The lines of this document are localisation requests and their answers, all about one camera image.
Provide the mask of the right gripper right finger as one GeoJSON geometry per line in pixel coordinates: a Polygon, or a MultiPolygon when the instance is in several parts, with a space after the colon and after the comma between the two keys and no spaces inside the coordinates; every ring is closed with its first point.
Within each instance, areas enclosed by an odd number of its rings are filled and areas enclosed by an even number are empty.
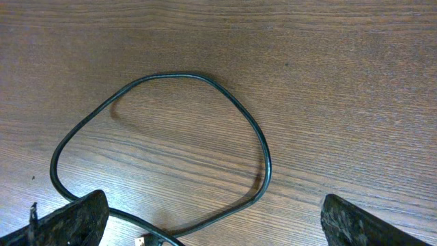
{"type": "Polygon", "coordinates": [[[430,246],[332,193],[320,221],[329,246],[430,246]]]}

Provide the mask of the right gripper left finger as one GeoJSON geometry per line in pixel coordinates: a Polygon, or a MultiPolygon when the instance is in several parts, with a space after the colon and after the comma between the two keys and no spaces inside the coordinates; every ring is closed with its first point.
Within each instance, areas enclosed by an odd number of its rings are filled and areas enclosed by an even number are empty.
{"type": "Polygon", "coordinates": [[[1,237],[2,245],[98,245],[109,218],[107,197],[95,190],[51,214],[38,217],[37,204],[30,208],[29,224],[1,237]]]}

